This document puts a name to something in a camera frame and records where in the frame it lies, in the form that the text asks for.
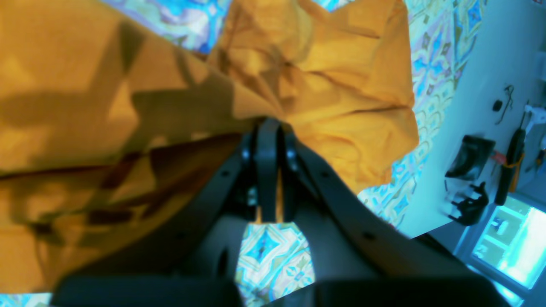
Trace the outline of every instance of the yellow cloth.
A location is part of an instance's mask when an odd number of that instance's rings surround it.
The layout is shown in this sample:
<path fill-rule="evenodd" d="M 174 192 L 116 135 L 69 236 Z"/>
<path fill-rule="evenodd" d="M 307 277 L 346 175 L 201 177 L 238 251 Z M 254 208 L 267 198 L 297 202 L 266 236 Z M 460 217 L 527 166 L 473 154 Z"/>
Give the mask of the yellow cloth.
<path fill-rule="evenodd" d="M 100 1 L 0 1 L 0 292 L 50 291 L 161 225 L 264 116 L 355 193 L 385 184 L 412 106 L 402 0 L 235 0 L 205 61 Z"/>

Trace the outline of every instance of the black mount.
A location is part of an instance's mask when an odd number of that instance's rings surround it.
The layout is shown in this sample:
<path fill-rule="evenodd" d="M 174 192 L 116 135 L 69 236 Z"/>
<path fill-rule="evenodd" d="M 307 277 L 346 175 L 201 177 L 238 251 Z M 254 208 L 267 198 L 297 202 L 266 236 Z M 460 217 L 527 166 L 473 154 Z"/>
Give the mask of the black mount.
<path fill-rule="evenodd" d="M 257 214 L 298 225 L 316 275 L 313 285 L 271 306 L 508 306 L 487 279 L 378 219 L 274 119 L 245 135 L 168 222 L 66 278 L 51 304 L 242 306 L 233 280 L 242 234 Z"/>

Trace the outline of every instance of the window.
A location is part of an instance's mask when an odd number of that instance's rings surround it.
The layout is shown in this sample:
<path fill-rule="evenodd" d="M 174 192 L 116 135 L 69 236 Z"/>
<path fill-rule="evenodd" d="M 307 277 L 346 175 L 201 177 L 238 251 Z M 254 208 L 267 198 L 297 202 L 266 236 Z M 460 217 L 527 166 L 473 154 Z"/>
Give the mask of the window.
<path fill-rule="evenodd" d="M 491 280 L 512 307 L 546 302 L 546 213 L 538 208 L 541 204 L 511 195 L 504 206 L 491 206 L 480 224 L 469 227 L 455 251 Z"/>

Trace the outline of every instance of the floor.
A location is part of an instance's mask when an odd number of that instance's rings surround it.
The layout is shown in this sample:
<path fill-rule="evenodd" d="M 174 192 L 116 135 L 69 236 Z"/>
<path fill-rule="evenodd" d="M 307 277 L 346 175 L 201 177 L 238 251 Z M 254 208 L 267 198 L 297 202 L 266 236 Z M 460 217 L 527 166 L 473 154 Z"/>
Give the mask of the floor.
<path fill-rule="evenodd" d="M 230 3 L 229 0 L 104 1 L 175 44 L 201 52 L 210 51 L 214 45 Z M 316 1 L 328 10 L 349 2 Z M 371 188 L 359 195 L 368 208 L 394 227 L 404 220 L 433 148 L 432 141 L 444 123 L 487 11 L 487 0 L 407 0 L 406 4 L 420 145 L 393 166 L 390 185 Z M 236 279 L 247 306 L 260 306 L 314 282 L 305 237 L 293 224 L 250 225 L 243 238 Z M 0 296 L 0 307 L 35 307 L 37 299 L 28 295 Z"/>

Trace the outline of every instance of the black cable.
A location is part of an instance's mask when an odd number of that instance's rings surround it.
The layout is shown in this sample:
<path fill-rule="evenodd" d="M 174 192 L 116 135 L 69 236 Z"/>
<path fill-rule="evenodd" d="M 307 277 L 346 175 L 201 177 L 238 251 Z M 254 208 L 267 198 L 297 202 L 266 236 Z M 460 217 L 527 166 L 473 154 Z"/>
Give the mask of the black cable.
<path fill-rule="evenodd" d="M 508 85 L 507 87 L 505 87 L 505 93 L 506 95 L 508 96 L 508 102 L 506 103 L 505 105 L 505 109 L 504 111 L 502 112 L 502 116 L 501 116 L 501 119 L 499 119 L 499 121 L 497 121 L 495 123 L 495 125 L 498 125 L 502 122 L 502 120 L 505 118 L 505 113 L 506 113 L 506 109 L 508 109 L 508 107 L 510 107 L 510 110 L 512 110 L 513 108 L 513 104 L 514 104 L 514 100 L 512 100 L 512 93 L 514 92 L 514 86 L 512 84 Z"/>

